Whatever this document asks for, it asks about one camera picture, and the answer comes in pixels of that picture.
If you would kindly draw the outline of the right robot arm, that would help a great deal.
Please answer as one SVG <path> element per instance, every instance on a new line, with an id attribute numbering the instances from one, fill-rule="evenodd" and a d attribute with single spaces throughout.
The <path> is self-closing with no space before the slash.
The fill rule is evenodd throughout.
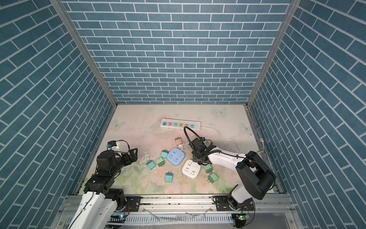
<path id="1" fill-rule="evenodd" d="M 222 150 L 213 144 L 205 145 L 199 138 L 190 140 L 189 146 L 193 150 L 193 162 L 200 165 L 220 165 L 234 170 L 239 175 L 241 183 L 228 195 L 228 203 L 232 208 L 238 208 L 251 198 L 262 200 L 275 184 L 274 172 L 254 151 L 237 154 Z"/>

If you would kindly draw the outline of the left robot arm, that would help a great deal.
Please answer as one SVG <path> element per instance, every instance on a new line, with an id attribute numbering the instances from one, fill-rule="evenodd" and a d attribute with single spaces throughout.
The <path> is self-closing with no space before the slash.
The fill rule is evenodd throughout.
<path id="1" fill-rule="evenodd" d="M 95 173 L 86 182 L 82 200 L 69 229 L 103 229 L 111 218 L 125 220 L 132 207 L 122 189 L 112 185 L 122 168 L 136 162 L 138 149 L 106 150 L 97 156 Z"/>

